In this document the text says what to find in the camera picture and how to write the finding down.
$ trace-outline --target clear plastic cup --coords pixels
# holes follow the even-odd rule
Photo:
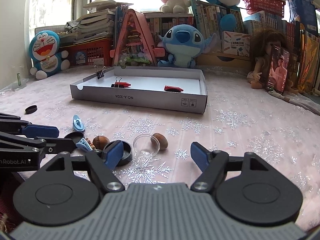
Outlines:
[[[151,134],[141,134],[133,140],[133,150],[139,165],[156,156],[160,150],[158,139]]]

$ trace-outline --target blue gripper pad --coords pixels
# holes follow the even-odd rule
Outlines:
[[[28,124],[25,128],[22,128],[22,134],[27,138],[35,137],[59,137],[59,129],[55,126],[46,126],[38,124]]]
[[[209,161],[207,153],[194,142],[191,143],[190,155],[202,172],[208,167]]]
[[[123,151],[124,151],[123,142],[122,141],[119,141],[118,143],[114,142],[108,148],[110,148],[110,147],[112,147],[112,148],[110,150],[108,150],[105,165],[110,170],[113,171],[123,156]]]

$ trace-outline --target gray ribbed gripper base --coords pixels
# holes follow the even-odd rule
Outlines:
[[[16,240],[298,240],[294,223],[273,228],[229,218],[207,193],[185,184],[131,184],[108,193],[89,216],[73,224],[45,228],[23,222]]]

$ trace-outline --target smartphone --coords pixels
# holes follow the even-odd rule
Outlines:
[[[275,90],[283,94],[287,79],[290,53],[281,47],[273,46],[270,55],[269,77],[267,79],[266,90]]]

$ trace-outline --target stitch eye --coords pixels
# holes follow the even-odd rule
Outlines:
[[[171,34],[172,34],[172,30],[168,31],[166,37],[167,37],[168,39],[171,39]]]
[[[196,33],[195,35],[195,42],[200,42],[201,41],[201,37],[198,33]]]

